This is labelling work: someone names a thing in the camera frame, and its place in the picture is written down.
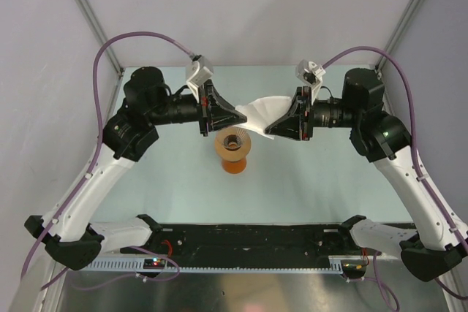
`gray wall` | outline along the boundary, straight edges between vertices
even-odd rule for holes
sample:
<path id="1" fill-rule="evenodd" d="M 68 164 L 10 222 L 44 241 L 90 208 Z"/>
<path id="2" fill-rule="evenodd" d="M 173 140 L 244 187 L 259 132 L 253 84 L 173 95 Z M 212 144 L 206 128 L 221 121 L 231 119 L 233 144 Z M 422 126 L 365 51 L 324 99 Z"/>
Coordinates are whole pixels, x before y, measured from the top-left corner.
<path id="1" fill-rule="evenodd" d="M 395 57 L 414 95 L 421 157 L 449 204 L 468 221 L 468 0 L 425 0 Z M 408 122 L 403 86 L 389 66 L 384 79 L 394 113 Z M 467 287 L 468 259 L 461 272 Z"/>
<path id="2" fill-rule="evenodd" d="M 98 44 L 74 0 L 0 0 L 0 9 L 0 311 L 6 311 L 33 243 L 24 221 L 50 210 L 92 152 Z M 116 83 L 105 60 L 99 83 L 105 112 Z"/>
<path id="3" fill-rule="evenodd" d="M 160 31 L 217 66 L 324 62 L 349 47 L 382 46 L 408 0 L 89 0 L 106 34 Z M 113 47 L 122 66 L 185 66 L 178 50 L 134 39 Z M 341 64 L 372 64 L 356 53 Z"/>

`purple cable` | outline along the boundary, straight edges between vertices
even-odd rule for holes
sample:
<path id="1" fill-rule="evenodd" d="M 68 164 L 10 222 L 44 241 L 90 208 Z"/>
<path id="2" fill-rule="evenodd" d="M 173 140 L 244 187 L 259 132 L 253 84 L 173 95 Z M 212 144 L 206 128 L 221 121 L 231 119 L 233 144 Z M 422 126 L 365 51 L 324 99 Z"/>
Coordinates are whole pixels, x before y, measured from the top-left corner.
<path id="1" fill-rule="evenodd" d="M 421 183 L 424 185 L 424 188 L 426 188 L 427 192 L 431 196 L 431 198 L 434 201 L 434 203 L 436 204 L 437 208 L 439 208 L 440 212 L 444 216 L 445 220 L 447 221 L 448 225 L 450 226 L 450 230 L 453 231 L 453 233 L 455 234 L 457 240 L 461 243 L 464 250 L 468 253 L 468 243 L 465 241 L 465 239 L 463 238 L 463 235 L 458 230 L 455 222 L 452 219 L 452 216 L 449 214 L 449 212 L 447 211 L 444 204 L 439 199 L 439 197 L 437 196 L 435 190 L 433 190 L 433 188 L 431 187 L 429 182 L 425 178 L 423 178 L 424 173 L 420 168 L 420 163 L 419 163 L 419 159 L 418 159 L 418 144 L 417 144 L 418 139 L 416 137 L 415 107 L 414 107 L 414 103 L 413 103 L 413 99 L 412 99 L 410 83 L 408 82 L 407 76 L 403 72 L 403 69 L 400 67 L 398 62 L 396 62 L 396 60 L 392 56 L 390 56 L 390 54 L 385 52 L 384 50 L 381 50 L 381 49 L 376 48 L 376 47 L 360 46 L 360 47 L 351 47 L 350 49 L 343 51 L 342 53 L 338 54 L 337 56 L 334 56 L 333 58 L 331 58 L 330 60 L 325 62 L 322 65 L 322 67 L 324 69 L 326 69 L 331 64 L 333 64 L 335 61 L 338 61 L 340 58 L 342 58 L 343 56 L 345 56 L 345 55 L 347 55 L 349 53 L 353 53 L 355 51 L 360 51 L 360 50 L 372 51 L 374 53 L 378 53 L 381 56 L 386 57 L 386 59 L 389 60 L 389 62 L 391 62 L 393 64 L 396 71 L 400 74 L 400 77 L 401 77 L 401 80 L 403 81 L 404 89 L 405 89 L 405 91 L 407 93 L 407 98 L 408 98 L 409 113 L 410 113 L 409 114 L 409 121 L 410 121 L 410 124 L 411 124 L 411 134 L 412 134 L 412 137 L 411 137 L 411 159 L 412 159 L 412 163 L 413 163 L 413 165 L 415 167 L 416 174 L 420 178 Z"/>
<path id="2" fill-rule="evenodd" d="M 374 258 L 372 260 L 372 265 L 374 266 L 374 274 L 375 274 L 375 282 L 377 283 L 377 286 L 379 287 L 380 294 L 382 295 L 382 299 L 385 301 L 385 304 L 388 306 L 389 309 L 391 309 L 393 312 L 399 312 L 400 311 L 400 304 L 398 300 L 396 299 L 396 296 L 393 292 L 391 292 L 393 298 L 395 299 L 396 302 L 396 308 L 394 309 L 392 305 L 390 304 L 389 299 L 387 298 L 387 295 L 385 294 L 385 283 L 382 281 L 380 278 L 380 273 L 377 268 L 377 257 L 378 255 L 381 254 L 379 251 L 374 252 Z"/>
<path id="3" fill-rule="evenodd" d="M 440 281 L 440 279 L 438 278 L 435 278 L 434 279 L 436 281 L 436 283 L 438 283 L 440 285 L 440 287 L 442 289 L 444 289 L 449 295 L 452 295 L 453 297 L 455 297 L 456 299 L 459 299 L 459 300 L 463 300 L 463 301 L 466 301 L 468 300 L 468 296 L 461 296 L 453 291 L 451 291 L 448 286 L 446 286 L 443 282 Z"/>
<path id="4" fill-rule="evenodd" d="M 144 254 L 148 254 L 150 256 L 157 256 L 157 257 L 161 257 L 161 258 L 164 258 L 166 261 L 168 261 L 169 263 L 171 263 L 176 269 L 177 271 L 175 272 L 174 275 L 171 275 L 170 277 L 166 277 L 166 278 L 150 278 L 150 277 L 143 277 L 143 279 L 146 279 L 147 281 L 171 281 L 175 278 L 178 277 L 179 274 L 181 274 L 181 268 L 177 265 L 177 263 L 175 261 L 173 261 L 172 259 L 170 259 L 169 257 L 165 256 L 165 255 L 159 255 L 159 254 L 155 254 L 151 251 L 148 251 L 148 250 L 145 250 L 144 248 L 139 248 L 137 246 L 130 246 L 130 248 L 133 248 L 135 250 L 138 250 L 138 251 L 141 251 L 143 252 Z M 110 279 L 109 281 L 106 281 L 104 283 L 101 283 L 101 284 L 98 284 L 98 285 L 95 285 L 95 286 L 90 286 L 90 287 L 86 287 L 86 288 L 81 288 L 79 286 L 76 286 L 74 284 L 72 284 L 72 287 L 74 289 L 77 289 L 77 290 L 80 290 L 82 292 L 90 292 L 92 290 L 96 290 L 96 289 L 101 289 L 103 288 L 104 286 L 107 286 L 109 284 L 112 284 L 116 281 L 120 281 L 121 279 L 124 279 L 124 278 L 131 278 L 131 277 L 138 277 L 138 275 L 135 275 L 135 273 L 127 273 L 127 274 L 123 274 L 123 275 L 119 275 L 118 277 L 115 277 L 113 279 Z"/>
<path id="5" fill-rule="evenodd" d="M 352 282 L 373 281 L 374 283 L 377 283 L 377 284 L 378 284 L 378 281 L 377 281 L 376 278 L 368 278 L 368 277 L 363 277 L 363 279 L 362 279 L 362 278 L 350 279 L 349 281 L 352 281 Z M 388 306 L 392 311 L 399 312 L 399 311 L 400 311 L 400 302 L 399 302 L 398 299 L 396 298 L 395 293 L 392 291 L 392 289 L 390 289 L 390 287 L 389 287 L 387 284 L 385 284 L 385 283 L 383 283 L 383 282 L 381 282 L 381 287 L 382 287 L 382 289 L 384 289 L 388 294 L 390 294 L 390 295 L 392 296 L 392 298 L 393 298 L 393 300 L 395 301 L 395 304 L 396 304 L 396 308 L 395 308 L 395 309 L 393 309 L 393 307 L 392 307 L 391 305 L 389 305 L 388 303 L 387 303 L 387 306 Z"/>
<path id="6" fill-rule="evenodd" d="M 44 290 L 48 288 L 49 286 L 53 285 L 60 277 L 62 277 L 63 274 L 65 274 L 68 271 L 68 267 L 65 267 L 63 270 L 61 270 L 55 277 L 53 277 L 48 283 L 44 284 L 41 287 L 41 290 Z"/>
<path id="7" fill-rule="evenodd" d="M 96 165 L 97 158 L 99 157 L 99 153 L 101 152 L 101 147 L 102 147 L 102 127 L 103 127 L 103 122 L 102 122 L 102 114 L 101 114 L 101 105 L 99 103 L 99 94 L 98 94 L 98 89 L 97 89 L 97 67 L 99 64 L 99 60 L 102 57 L 102 54 L 107 50 L 108 47 L 110 47 L 113 43 L 125 39 L 125 38 L 131 38 L 131 37 L 156 37 L 163 39 L 171 44 L 174 44 L 176 47 L 178 47 L 180 50 L 182 50 L 185 54 L 187 54 L 190 58 L 194 58 L 195 54 L 184 47 L 182 44 L 179 42 L 175 41 L 174 39 L 165 36 L 164 34 L 159 34 L 156 32 L 147 32 L 147 31 L 139 31 L 139 32 L 129 32 L 129 33 L 124 33 L 124 34 L 119 34 L 118 36 L 115 36 L 114 38 L 109 39 L 106 43 L 102 45 L 102 47 L 99 49 L 99 51 L 96 54 L 96 57 L 94 59 L 93 63 L 93 95 L 94 95 L 94 106 L 96 108 L 96 115 L 97 115 L 97 146 L 96 150 L 94 151 L 93 158 L 91 159 L 91 163 L 89 164 L 88 168 L 86 169 L 86 173 L 92 173 L 92 170 L 94 166 Z M 79 192 L 83 184 L 87 181 L 85 176 L 83 176 L 76 187 L 73 188 L 73 190 L 70 192 L 69 196 L 65 199 L 65 201 L 61 204 L 61 206 L 58 208 L 56 213 L 53 215 L 53 219 L 58 219 L 60 215 L 64 212 L 65 208 L 67 208 L 68 204 L 73 200 L 75 195 Z M 52 221 L 50 221 L 47 226 L 45 226 L 44 230 L 41 232 L 39 237 L 36 239 L 34 242 L 33 246 L 31 247 L 31 250 L 29 250 L 28 255 L 26 256 L 26 259 L 24 260 L 23 263 L 23 268 L 21 270 L 21 278 L 24 277 L 26 272 L 28 271 L 29 264 L 31 263 L 32 257 L 34 253 L 36 252 L 37 248 L 39 247 L 40 243 L 42 242 L 42 239 L 49 233 L 50 228 L 53 226 Z"/>

